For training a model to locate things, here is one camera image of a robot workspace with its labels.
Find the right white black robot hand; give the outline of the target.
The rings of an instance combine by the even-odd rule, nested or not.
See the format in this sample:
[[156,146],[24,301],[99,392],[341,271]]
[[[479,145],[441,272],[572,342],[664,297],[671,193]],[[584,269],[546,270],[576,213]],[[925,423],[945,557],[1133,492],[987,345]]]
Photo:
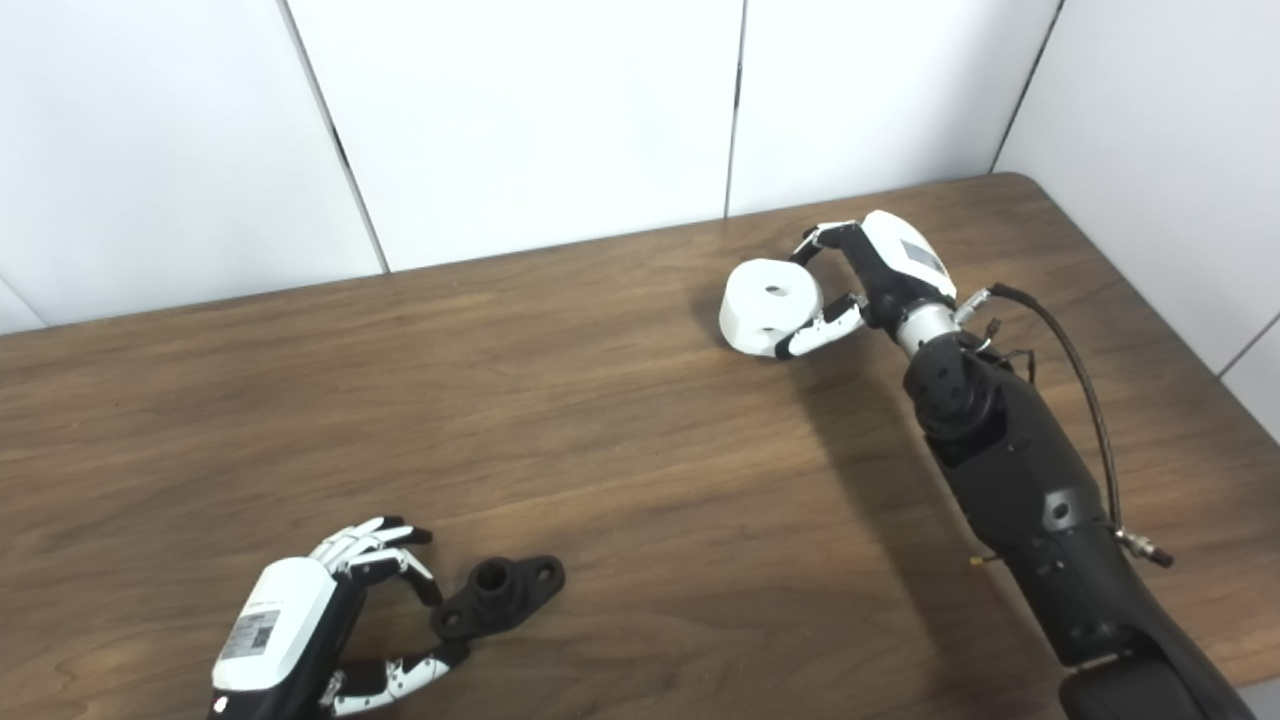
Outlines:
[[870,328],[883,331],[914,357],[931,341],[960,331],[954,281],[925,237],[902,218],[874,210],[860,222],[819,223],[788,261],[805,266],[828,249],[842,254],[860,292],[827,304],[777,340],[769,356],[797,357]]

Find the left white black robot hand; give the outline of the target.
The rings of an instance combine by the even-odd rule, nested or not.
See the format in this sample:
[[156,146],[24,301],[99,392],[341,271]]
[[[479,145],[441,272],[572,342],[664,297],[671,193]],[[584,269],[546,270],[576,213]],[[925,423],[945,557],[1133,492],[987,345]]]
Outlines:
[[210,719],[343,719],[392,706],[471,655],[447,641],[398,659],[344,664],[372,585],[406,580],[428,609],[443,602],[412,552],[429,530],[399,516],[339,529],[310,553],[265,566],[211,670]]

